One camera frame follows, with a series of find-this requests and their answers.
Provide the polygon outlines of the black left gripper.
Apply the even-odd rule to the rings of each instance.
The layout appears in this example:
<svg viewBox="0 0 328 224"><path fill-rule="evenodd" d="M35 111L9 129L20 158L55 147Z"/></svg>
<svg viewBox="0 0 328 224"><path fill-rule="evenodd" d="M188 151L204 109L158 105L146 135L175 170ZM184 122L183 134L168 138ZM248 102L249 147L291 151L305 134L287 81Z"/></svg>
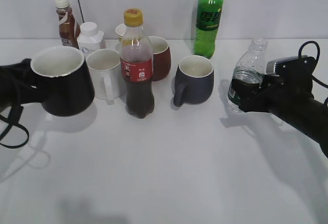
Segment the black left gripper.
<svg viewBox="0 0 328 224"><path fill-rule="evenodd" d="M31 59L1 66L1 110L9 106L42 103L46 93L36 87L36 74L32 71Z"/></svg>

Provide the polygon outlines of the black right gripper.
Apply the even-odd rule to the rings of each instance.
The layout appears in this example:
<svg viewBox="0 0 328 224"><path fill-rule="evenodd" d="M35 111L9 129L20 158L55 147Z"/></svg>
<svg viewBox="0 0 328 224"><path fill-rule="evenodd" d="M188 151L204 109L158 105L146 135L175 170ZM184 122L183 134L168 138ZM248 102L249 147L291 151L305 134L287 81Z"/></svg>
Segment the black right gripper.
<svg viewBox="0 0 328 224"><path fill-rule="evenodd" d="M327 155L327 105L312 94L317 60L309 57L299 74L264 75L262 83L231 80L231 103L244 112L271 113L317 142Z"/></svg>

